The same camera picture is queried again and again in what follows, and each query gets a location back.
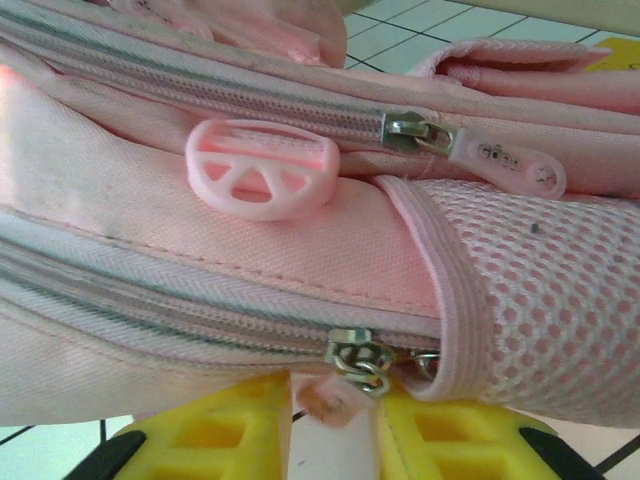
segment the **yellow object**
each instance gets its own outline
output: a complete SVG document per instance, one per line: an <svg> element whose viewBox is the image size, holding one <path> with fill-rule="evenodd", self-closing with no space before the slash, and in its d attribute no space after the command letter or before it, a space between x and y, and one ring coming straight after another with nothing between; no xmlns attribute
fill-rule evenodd
<svg viewBox="0 0 640 480"><path fill-rule="evenodd" d="M604 60L590 65L587 70L640 70L640 42L624 38L608 38L597 45L613 50Z"/></svg>
<svg viewBox="0 0 640 480"><path fill-rule="evenodd" d="M418 402L398 388L376 421L382 480L558 480L519 429L555 432L511 410Z"/></svg>
<svg viewBox="0 0 640 480"><path fill-rule="evenodd" d="M282 480L288 464L287 373L249 380L118 432L147 440L116 480Z"/></svg>

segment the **zipper slider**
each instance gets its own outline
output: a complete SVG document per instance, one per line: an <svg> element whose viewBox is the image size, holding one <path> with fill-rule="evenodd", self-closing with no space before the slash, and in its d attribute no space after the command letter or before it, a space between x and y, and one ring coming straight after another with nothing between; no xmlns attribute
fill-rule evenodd
<svg viewBox="0 0 640 480"><path fill-rule="evenodd" d="M376 342L367 329L334 329L329 332L324 360L335 372L304 384L297 401L321 423L343 428L389 391L391 367L410 366L412 375L431 381L436 358L437 352L396 349Z"/></svg>
<svg viewBox="0 0 640 480"><path fill-rule="evenodd" d="M507 193L557 200L567 188L564 168L551 155L501 145L467 128L444 126L415 112L385 114L380 141L403 152L424 149L445 156L453 165Z"/></svg>

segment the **pink bag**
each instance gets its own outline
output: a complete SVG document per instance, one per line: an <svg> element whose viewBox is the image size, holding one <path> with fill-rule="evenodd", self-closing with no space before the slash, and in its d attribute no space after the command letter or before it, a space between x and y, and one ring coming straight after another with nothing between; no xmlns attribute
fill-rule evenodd
<svg viewBox="0 0 640 480"><path fill-rule="evenodd" d="M289 369L640 425L638 73L495 40L344 71L338 15L0 0L0 423Z"/></svg>

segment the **white tile floor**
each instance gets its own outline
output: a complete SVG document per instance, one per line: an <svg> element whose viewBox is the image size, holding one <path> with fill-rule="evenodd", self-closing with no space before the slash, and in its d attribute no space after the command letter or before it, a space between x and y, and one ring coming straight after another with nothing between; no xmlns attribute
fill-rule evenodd
<svg viewBox="0 0 640 480"><path fill-rule="evenodd" d="M381 0L346 18L349 59L346 68L404 73L448 42L476 36L555 40L594 45L610 32L511 13L474 8L445 0ZM130 421L107 420L111 436ZM587 461L596 464L639 432L549 422ZM290 463L292 480L371 480L374 460L369 424L359 418L348 434L296 422ZM3 439L19 428L0 428L0 480L57 480L96 445L99 422L38 426L15 439ZM607 474L608 480L640 478L640 452Z"/></svg>

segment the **pink mesh pocket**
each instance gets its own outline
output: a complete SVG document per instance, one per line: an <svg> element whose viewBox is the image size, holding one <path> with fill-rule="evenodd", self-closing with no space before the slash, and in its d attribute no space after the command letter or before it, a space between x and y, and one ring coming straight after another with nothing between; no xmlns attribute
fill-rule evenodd
<svg viewBox="0 0 640 480"><path fill-rule="evenodd" d="M451 181L429 182L428 192L493 309L481 398L573 421L640 424L640 209Z"/></svg>

